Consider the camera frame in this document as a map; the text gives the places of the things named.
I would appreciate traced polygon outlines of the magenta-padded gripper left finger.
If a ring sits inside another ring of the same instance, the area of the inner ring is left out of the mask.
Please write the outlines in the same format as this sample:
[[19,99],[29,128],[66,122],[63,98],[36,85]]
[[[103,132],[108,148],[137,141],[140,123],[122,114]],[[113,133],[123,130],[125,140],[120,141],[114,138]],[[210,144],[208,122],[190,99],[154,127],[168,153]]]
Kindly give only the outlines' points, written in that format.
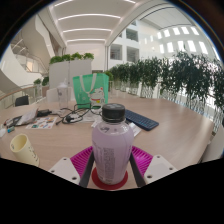
[[49,172],[81,187],[87,187],[93,162],[92,147],[88,147],[71,158],[61,158]]

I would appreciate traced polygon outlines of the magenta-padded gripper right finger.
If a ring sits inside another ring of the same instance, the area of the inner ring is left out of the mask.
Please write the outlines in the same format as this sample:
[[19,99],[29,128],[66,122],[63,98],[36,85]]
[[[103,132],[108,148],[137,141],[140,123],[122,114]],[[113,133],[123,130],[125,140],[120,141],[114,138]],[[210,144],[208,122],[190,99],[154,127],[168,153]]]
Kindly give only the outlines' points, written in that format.
[[162,155],[152,156],[133,146],[130,164],[138,187],[143,187],[177,171]]

